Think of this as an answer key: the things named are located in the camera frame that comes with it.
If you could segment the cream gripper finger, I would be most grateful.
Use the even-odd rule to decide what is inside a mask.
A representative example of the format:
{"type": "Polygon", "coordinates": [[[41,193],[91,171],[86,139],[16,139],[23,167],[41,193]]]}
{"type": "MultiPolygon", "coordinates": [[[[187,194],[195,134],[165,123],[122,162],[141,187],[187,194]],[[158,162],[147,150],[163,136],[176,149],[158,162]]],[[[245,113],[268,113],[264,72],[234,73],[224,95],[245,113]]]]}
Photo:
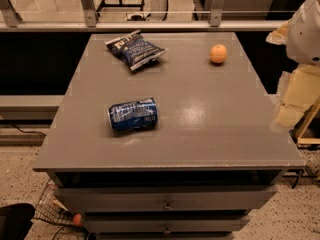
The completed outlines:
{"type": "Polygon", "coordinates": [[[285,45],[287,42],[289,22],[286,21],[279,28],[270,32],[266,37],[266,42],[274,45],[285,45]]]}
{"type": "Polygon", "coordinates": [[[320,96],[320,67],[301,64],[283,72],[277,87],[273,123],[293,128],[320,96]]]}

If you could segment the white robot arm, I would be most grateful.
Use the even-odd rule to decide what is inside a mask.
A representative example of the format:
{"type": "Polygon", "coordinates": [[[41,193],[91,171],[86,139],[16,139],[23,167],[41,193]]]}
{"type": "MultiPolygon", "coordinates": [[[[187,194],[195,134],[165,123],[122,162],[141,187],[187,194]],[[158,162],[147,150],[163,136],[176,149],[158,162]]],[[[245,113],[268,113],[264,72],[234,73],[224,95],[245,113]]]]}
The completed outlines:
{"type": "Polygon", "coordinates": [[[320,96],[320,2],[305,0],[292,18],[269,33],[266,41],[285,45],[287,57],[298,63],[279,79],[273,123],[293,128],[320,96]]]}

